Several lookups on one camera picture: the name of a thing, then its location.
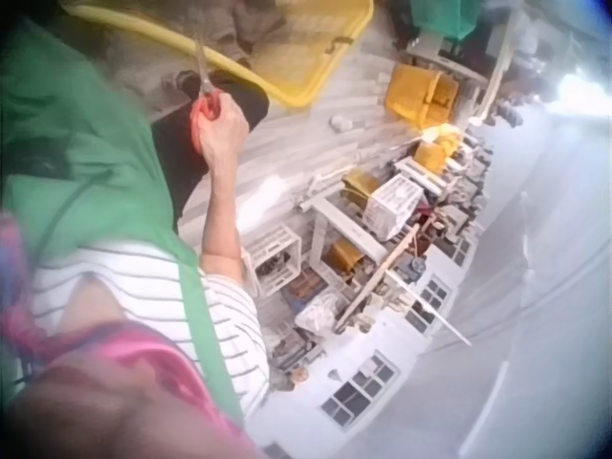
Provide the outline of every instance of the striped shirt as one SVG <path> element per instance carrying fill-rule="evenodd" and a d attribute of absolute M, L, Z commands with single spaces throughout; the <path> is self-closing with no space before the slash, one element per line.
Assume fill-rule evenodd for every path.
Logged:
<path fill-rule="evenodd" d="M 179 267 L 169 254 L 134 241 L 101 241 L 41 265 L 33 279 L 36 325 L 53 335 L 78 282 L 93 275 L 126 317 L 172 339 L 202 373 L 186 321 Z M 269 366 L 252 299 L 232 280 L 200 271 L 210 318 L 245 417 L 269 387 Z"/>

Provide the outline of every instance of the scissors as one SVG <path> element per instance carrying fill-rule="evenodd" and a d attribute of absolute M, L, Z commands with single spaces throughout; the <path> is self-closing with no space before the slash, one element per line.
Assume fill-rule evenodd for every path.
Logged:
<path fill-rule="evenodd" d="M 221 91 L 210 82 L 208 76 L 207 58 L 204 55 L 204 45 L 201 33 L 196 33 L 195 36 L 195 54 L 198 59 L 198 71 L 200 72 L 200 96 L 193 102 L 191 113 L 189 115 L 191 122 L 191 143 L 195 151 L 202 154 L 202 144 L 200 143 L 200 127 L 198 125 L 198 116 L 204 115 L 207 120 L 216 120 L 221 114 Z"/>

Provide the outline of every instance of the person's right hand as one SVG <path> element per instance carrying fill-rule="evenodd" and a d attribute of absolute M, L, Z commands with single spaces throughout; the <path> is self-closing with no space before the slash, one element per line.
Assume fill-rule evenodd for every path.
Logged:
<path fill-rule="evenodd" d="M 238 155 L 242 152 L 249 134 L 249 124 L 233 97 L 222 93 L 219 99 L 219 118 L 208 120 L 202 114 L 198 118 L 202 155 L 213 179 L 235 175 Z"/>

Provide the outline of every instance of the forearm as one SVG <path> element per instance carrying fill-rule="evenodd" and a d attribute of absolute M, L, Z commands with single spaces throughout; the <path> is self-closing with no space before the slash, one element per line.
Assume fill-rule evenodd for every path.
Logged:
<path fill-rule="evenodd" d="M 211 173 L 211 193 L 202 237 L 200 266 L 242 284 L 240 241 L 236 229 L 235 172 Z"/>

